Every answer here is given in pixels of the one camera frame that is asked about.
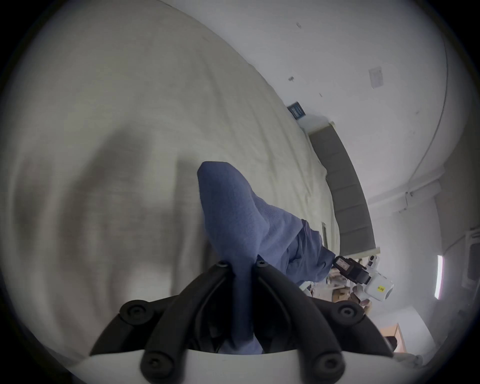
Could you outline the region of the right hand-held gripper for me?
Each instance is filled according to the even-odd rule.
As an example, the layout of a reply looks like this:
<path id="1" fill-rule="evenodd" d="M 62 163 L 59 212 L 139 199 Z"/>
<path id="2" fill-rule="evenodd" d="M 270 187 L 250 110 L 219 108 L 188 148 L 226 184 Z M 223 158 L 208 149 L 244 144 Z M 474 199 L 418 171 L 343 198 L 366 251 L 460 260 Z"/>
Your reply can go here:
<path id="1" fill-rule="evenodd" d="M 378 271 L 379 262 L 379 255 L 368 255 L 361 259 L 337 256 L 334 267 L 353 287 L 358 286 L 357 294 L 361 300 L 384 302 L 392 293 L 394 283 Z"/>

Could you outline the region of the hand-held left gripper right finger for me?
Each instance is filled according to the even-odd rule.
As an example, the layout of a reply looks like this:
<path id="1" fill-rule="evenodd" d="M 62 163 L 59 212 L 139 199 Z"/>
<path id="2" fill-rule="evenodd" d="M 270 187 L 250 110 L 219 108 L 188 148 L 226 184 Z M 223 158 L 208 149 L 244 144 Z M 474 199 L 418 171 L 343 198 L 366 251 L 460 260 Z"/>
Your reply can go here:
<path id="1" fill-rule="evenodd" d="M 304 383 L 338 382 L 346 370 L 342 352 L 394 356 L 360 304 L 309 297 L 266 261 L 252 267 L 252 294 L 253 329 L 263 351 L 296 349 Z"/>

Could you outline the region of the person's right hand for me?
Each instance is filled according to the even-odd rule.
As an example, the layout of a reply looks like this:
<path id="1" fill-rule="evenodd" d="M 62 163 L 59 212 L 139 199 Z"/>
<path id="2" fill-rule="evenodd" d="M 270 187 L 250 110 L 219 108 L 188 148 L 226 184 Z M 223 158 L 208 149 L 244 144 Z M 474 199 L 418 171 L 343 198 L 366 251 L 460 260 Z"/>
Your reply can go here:
<path id="1" fill-rule="evenodd" d="M 370 315 L 373 303 L 368 298 L 360 299 L 358 297 L 358 286 L 354 286 L 352 288 L 347 300 L 360 305 L 363 308 L 363 311 L 364 311 L 365 315 L 368 315 L 368 316 Z"/>

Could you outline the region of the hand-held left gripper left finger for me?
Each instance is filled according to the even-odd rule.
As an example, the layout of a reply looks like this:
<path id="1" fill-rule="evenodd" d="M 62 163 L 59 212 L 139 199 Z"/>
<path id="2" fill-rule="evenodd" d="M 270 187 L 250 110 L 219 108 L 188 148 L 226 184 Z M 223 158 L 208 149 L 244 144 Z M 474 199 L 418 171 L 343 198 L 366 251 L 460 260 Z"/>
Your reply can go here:
<path id="1" fill-rule="evenodd" d="M 184 354 L 218 353 L 232 331 L 231 266 L 217 262 L 180 294 L 124 303 L 105 327 L 90 356 L 143 351 L 139 368 L 148 382 L 180 382 Z"/>

